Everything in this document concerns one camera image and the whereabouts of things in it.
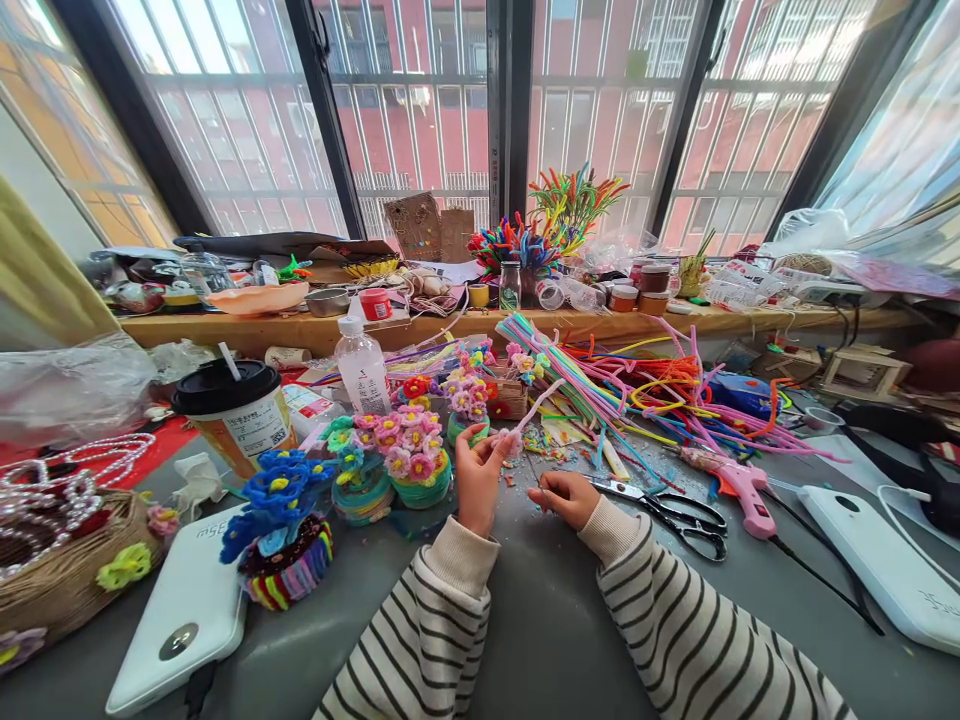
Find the hand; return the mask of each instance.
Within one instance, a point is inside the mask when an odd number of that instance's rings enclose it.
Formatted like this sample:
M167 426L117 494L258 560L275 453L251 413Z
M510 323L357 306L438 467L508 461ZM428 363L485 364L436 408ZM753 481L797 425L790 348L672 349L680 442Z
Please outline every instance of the hand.
M545 472L540 487L527 490L544 513L553 510L577 532L586 527L600 502L600 493L580 473Z
M498 435L481 440L470 449L470 440L486 427L471 425L457 436L457 490L460 493L458 520L467 530L486 538L493 529L493 516L500 491L500 467L510 454L513 437Z

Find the glass pane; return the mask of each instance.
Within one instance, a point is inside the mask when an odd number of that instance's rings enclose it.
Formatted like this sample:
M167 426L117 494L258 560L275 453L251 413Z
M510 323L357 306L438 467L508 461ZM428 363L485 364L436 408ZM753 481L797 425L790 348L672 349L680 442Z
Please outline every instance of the glass pane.
M853 235L896 226L960 181L957 23L960 2L940 3L817 202L842 209Z
M224 235L346 226L283 0L109 0Z
M763 242L875 0L727 3L671 195L664 247Z
M490 223L485 0L314 0L361 212L390 239L383 204L430 190Z
M598 231L645 227L701 0L537 0L531 177L576 172L630 183ZM534 203L528 200L527 209Z
M42 0L4 2L0 102L105 244L165 247L177 236Z

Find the hot glue gun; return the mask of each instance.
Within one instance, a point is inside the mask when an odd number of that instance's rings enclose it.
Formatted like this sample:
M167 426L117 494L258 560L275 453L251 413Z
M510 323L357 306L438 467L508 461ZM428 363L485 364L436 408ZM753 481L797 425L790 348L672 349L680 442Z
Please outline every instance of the hot glue gun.
M777 534L777 525L760 498L759 490L767 487L767 474L758 467L738 465L724 455L696 447L668 448L690 467L716 475L720 492L740 499L743 527L758 540Z

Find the striped sweater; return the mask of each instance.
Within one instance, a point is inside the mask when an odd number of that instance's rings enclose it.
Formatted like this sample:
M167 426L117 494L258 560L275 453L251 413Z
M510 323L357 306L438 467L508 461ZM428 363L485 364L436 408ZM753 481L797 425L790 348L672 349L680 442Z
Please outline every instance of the striped sweater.
M602 498L579 537L600 592L664 718L852 718L795 647L714 590ZM327 690L317 718L466 714L480 670L500 546L449 518L421 549Z

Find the white power bank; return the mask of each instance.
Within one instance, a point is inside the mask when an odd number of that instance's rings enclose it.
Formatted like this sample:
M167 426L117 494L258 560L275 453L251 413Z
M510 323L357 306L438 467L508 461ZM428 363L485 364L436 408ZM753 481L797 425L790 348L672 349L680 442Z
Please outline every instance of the white power bank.
M900 632L960 655L960 595L873 506L813 485L799 498Z
M239 560L223 565L219 556L227 523L244 507L198 520L174 537L107 699L108 715L130 717L240 645L246 596Z

